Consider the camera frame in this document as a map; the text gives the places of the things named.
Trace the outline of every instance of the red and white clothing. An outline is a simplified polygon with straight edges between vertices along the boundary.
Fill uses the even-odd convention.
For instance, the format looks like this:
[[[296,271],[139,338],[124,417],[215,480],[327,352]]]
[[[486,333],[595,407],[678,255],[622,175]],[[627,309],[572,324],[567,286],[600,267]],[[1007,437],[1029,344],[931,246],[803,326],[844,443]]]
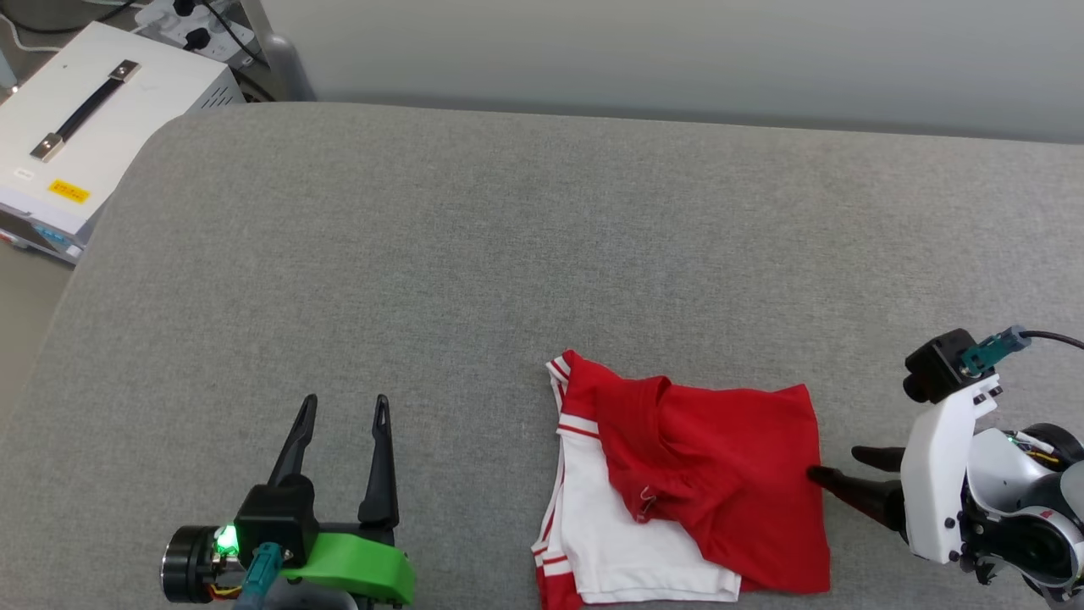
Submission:
[[[702,390],[656,377],[590,391],[609,483],[630,516],[680,524],[706,559],[741,574],[743,590],[830,588],[822,493],[805,476],[821,444],[804,386]]]
[[[546,365],[560,412],[560,454],[532,547],[543,610],[660,599],[736,601],[740,576],[705,560],[679,523],[637,523],[608,482],[590,393],[570,395],[569,380],[581,373],[593,379],[594,366],[580,360],[573,367],[565,358]]]

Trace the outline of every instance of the cable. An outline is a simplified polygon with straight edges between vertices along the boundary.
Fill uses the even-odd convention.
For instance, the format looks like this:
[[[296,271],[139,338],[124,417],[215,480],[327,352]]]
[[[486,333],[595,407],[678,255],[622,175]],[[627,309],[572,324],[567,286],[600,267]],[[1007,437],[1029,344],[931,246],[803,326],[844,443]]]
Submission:
[[[248,85],[248,87],[255,89],[257,93],[262,95],[266,101],[268,102],[274,101],[274,98],[271,95],[271,93],[268,93],[268,90],[261,87],[259,82],[253,80],[251,76],[248,76],[247,74],[232,66],[230,67],[230,72],[232,72],[233,76],[236,77],[237,82],[244,82],[245,85]]]
[[[210,2],[208,2],[208,0],[199,0],[199,3],[203,4],[204,7],[207,7],[207,10],[210,11],[210,14],[214,15],[216,20],[218,20],[218,23],[222,24],[222,27],[225,28],[225,33],[230,35],[230,38],[233,38],[233,41],[236,42],[237,46],[241,47],[241,50],[247,53],[248,56],[253,59],[253,61],[255,61],[256,63],[260,64],[263,67],[271,67],[270,65],[268,65],[267,60],[260,57],[256,53],[248,50],[248,47],[245,47],[245,43],[242,42],[241,39],[237,38],[237,35],[233,33],[233,28],[230,27],[230,22],[222,18],[222,15],[218,14],[218,11],[216,11],[210,5]]]
[[[100,7],[122,7],[125,3],[121,0],[82,0],[88,4],[98,4]],[[132,9],[145,9],[149,4],[129,4]]]
[[[1081,350],[1084,350],[1084,341],[1081,341],[1079,339],[1073,339],[1071,337],[1066,337],[1063,335],[1058,335],[1056,333],[1047,333],[1045,330],[1025,330],[1020,334],[1020,337],[1024,339],[1032,337],[1035,339],[1050,339],[1053,341],[1060,341],[1067,346],[1072,346],[1073,348],[1079,348]]]
[[[27,53],[59,53],[60,47],[27,47],[23,44],[23,41],[18,38],[18,30],[15,29],[15,24],[8,18],[8,15],[0,14],[0,20],[8,23],[8,27],[11,28],[11,37],[15,39],[15,46],[20,49],[26,51]]]
[[[1024,454],[1027,454],[1027,455],[1029,455],[1031,457],[1036,457],[1036,458],[1040,458],[1040,459],[1044,459],[1044,460],[1046,460],[1046,462],[1048,462],[1050,464],[1059,464],[1061,462],[1061,460],[1059,460],[1056,457],[1050,457],[1050,456],[1048,456],[1046,454],[1041,454],[1038,452],[1024,452]]]
[[[241,587],[231,587],[221,589],[217,585],[207,585],[207,592],[210,593],[211,598],[217,601],[223,601],[229,599],[236,599],[241,595]]]
[[[120,13],[122,13],[125,11],[125,9],[131,7],[134,3],[136,3],[136,0],[125,0],[116,9],[113,9],[108,13],[105,13],[104,15],[102,15],[102,16],[93,20],[93,21],[95,21],[95,22],[104,22],[106,20],[112,20],[113,17],[115,17],[115,16],[119,15]],[[74,33],[79,31],[82,28],[87,27],[87,24],[83,24],[83,25],[80,25],[80,26],[76,26],[76,27],[60,27],[60,28],[56,28],[56,29],[48,29],[48,28],[41,28],[41,27],[34,27],[33,25],[26,25],[25,23],[22,23],[21,21],[18,21],[15,17],[11,16],[11,13],[8,12],[8,8],[4,4],[2,4],[2,3],[0,3],[0,15],[3,15],[5,17],[8,17],[11,21],[11,23],[15,25],[15,27],[17,27],[20,29],[24,29],[26,31],[34,33],[34,34],[74,34]]]

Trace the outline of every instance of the power strip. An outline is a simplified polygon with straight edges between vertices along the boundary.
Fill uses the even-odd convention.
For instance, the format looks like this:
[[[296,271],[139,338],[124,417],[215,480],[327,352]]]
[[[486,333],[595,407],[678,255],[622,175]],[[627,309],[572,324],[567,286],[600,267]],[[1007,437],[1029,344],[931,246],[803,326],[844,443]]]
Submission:
[[[218,14],[222,14],[230,4],[230,0],[211,2]],[[225,20],[225,22],[230,24],[230,29],[237,35],[247,49],[254,53],[259,52],[259,46],[255,42],[256,34],[251,29],[230,20]],[[184,48],[188,43],[188,39],[184,37],[190,31],[203,27],[210,33],[210,43],[203,49],[194,50],[194,52],[236,68],[253,63],[248,53],[245,53],[237,46],[230,34],[225,31],[225,27],[210,14],[207,7],[201,3],[196,3],[191,15],[182,17],[173,10],[173,0],[152,0],[145,8],[136,13],[136,24],[139,25],[141,36],[178,48]]]

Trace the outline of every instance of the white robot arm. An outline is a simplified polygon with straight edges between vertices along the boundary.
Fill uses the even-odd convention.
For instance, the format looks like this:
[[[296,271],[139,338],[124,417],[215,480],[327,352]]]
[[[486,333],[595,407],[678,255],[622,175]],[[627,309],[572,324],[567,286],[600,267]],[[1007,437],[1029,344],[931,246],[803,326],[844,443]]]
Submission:
[[[809,476],[844,503],[899,532],[912,553],[958,563],[990,584],[1014,568],[1050,608],[1084,609],[1084,444],[1040,424],[975,433],[997,408],[994,365],[1031,337],[1076,340],[1011,327],[981,345],[957,329],[906,360],[907,395],[932,408],[915,421],[906,447],[853,447],[859,462],[899,472],[899,481],[854,479],[813,467]]]

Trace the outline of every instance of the black cable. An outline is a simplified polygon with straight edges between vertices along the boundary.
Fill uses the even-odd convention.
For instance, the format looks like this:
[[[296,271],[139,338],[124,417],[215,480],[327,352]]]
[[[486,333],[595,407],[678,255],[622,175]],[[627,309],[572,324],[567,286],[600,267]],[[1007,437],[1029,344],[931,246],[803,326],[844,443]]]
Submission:
[[[136,0],[125,0],[124,4],[117,7],[116,9],[113,9],[108,13],[105,13],[104,15],[102,15],[102,16],[93,20],[93,21],[95,21],[95,22],[104,22],[106,20],[112,20],[113,17],[115,17],[115,16],[119,15],[120,13],[122,13],[125,11],[125,9],[127,9],[128,7],[131,7],[134,3],[136,3]],[[83,24],[83,25],[79,25],[79,26],[75,26],[75,27],[59,27],[59,28],[55,28],[55,29],[34,27],[33,25],[26,25],[25,23],[23,23],[23,22],[16,20],[15,17],[13,17],[11,15],[11,13],[8,12],[8,8],[3,3],[0,3],[0,15],[3,15],[5,17],[8,17],[8,20],[11,21],[11,23],[15,24],[15,27],[17,27],[20,29],[25,29],[26,31],[29,31],[29,33],[33,33],[33,34],[73,34],[73,33],[81,30],[82,28],[87,27],[87,25],[89,25],[89,24]]]
[[[266,101],[268,102],[274,101],[274,98],[271,95],[271,93],[268,93],[268,90],[261,87],[259,82],[253,80],[251,76],[248,76],[247,74],[241,72],[240,69],[233,66],[230,66],[230,72],[233,73],[233,76],[236,77],[238,82],[244,82],[245,85],[248,85],[248,87],[250,87],[251,89],[255,89],[256,92],[262,95]]]
[[[1063,335],[1058,335],[1056,333],[1047,333],[1045,330],[1025,330],[1020,334],[1020,337],[1024,339],[1032,337],[1035,339],[1050,339],[1054,341],[1060,341],[1067,346],[1072,346],[1073,348],[1080,348],[1081,350],[1084,350],[1084,341],[1081,341],[1079,339],[1073,339],[1071,337],[1066,337]]]
[[[242,42],[241,39],[237,38],[237,35],[233,33],[233,28],[230,27],[230,23],[227,22],[224,18],[222,18],[222,15],[218,14],[218,11],[211,8],[210,2],[208,2],[207,0],[199,0],[199,2],[204,7],[207,7],[207,10],[210,11],[210,14],[215,15],[215,18],[218,20],[218,23],[222,24],[222,27],[225,28],[225,33],[230,35],[230,38],[233,38],[233,41],[236,42],[238,47],[241,47],[242,51],[248,53],[249,57],[251,57],[256,63],[262,65],[263,67],[271,67],[270,65],[268,65],[266,60],[263,60],[256,53],[249,51],[248,47],[245,47],[245,43]]]

